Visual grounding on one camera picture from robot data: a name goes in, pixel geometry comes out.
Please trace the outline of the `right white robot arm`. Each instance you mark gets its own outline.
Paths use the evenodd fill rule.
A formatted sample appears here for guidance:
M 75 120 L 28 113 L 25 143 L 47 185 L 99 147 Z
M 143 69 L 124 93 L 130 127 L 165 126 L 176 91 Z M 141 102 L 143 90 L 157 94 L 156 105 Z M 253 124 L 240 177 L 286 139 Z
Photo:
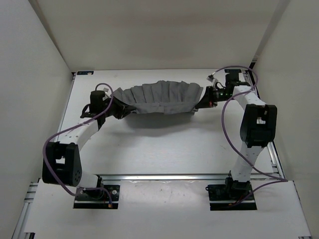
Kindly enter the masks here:
M 208 76 L 208 80 L 212 86 L 206 88 L 203 98 L 196 105 L 197 109 L 212 108 L 218 102 L 227 104 L 235 100 L 244 110 L 240 126 L 241 149 L 231 146 L 238 158 L 224 186 L 225 196 L 235 199 L 249 183 L 259 154 L 275 138 L 277 107 L 259 99 L 249 83 L 239 80 L 237 71 L 228 72 L 225 85 L 221 87 L 217 86 L 219 82 L 213 74 Z

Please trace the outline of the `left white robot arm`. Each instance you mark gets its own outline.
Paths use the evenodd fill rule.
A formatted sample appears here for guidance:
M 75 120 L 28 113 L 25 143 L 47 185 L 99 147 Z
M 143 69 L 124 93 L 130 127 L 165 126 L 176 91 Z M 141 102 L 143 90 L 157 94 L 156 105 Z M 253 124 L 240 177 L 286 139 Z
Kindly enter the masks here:
M 96 134 L 106 118 L 122 119 L 136 110 L 113 95 L 102 90 L 92 91 L 90 103 L 85 105 L 79 122 L 56 134 L 57 141 L 49 138 L 44 144 L 42 180 L 46 184 L 76 187 L 88 193 L 93 199 L 100 199 L 106 192 L 99 175 L 86 173 L 82 169 L 80 151 L 86 142 Z

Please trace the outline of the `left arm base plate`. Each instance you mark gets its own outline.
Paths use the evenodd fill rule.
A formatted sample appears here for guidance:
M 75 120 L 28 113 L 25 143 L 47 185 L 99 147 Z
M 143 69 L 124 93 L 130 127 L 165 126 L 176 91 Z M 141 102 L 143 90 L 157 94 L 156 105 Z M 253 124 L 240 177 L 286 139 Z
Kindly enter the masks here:
M 106 209 L 115 210 L 119 206 L 120 188 L 119 184 L 104 184 L 105 190 L 87 191 L 77 189 L 73 203 L 74 209 Z

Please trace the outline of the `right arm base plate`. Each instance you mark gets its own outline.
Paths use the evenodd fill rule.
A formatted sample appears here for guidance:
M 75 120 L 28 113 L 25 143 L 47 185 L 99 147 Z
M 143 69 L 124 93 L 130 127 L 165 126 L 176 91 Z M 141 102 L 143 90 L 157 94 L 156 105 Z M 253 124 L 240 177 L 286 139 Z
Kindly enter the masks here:
M 208 192 L 211 211 L 255 211 L 257 210 L 250 181 L 239 182 L 231 176 L 224 184 L 209 184 Z

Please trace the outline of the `grey pleated skirt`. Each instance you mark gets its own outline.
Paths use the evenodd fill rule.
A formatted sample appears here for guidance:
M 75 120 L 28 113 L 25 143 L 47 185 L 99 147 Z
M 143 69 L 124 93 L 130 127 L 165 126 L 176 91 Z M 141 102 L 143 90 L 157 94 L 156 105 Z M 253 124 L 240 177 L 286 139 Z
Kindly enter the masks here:
M 173 115 L 195 111 L 202 91 L 203 87 L 197 83 L 161 80 L 125 90 L 118 88 L 113 95 L 117 100 L 134 107 L 136 114 Z

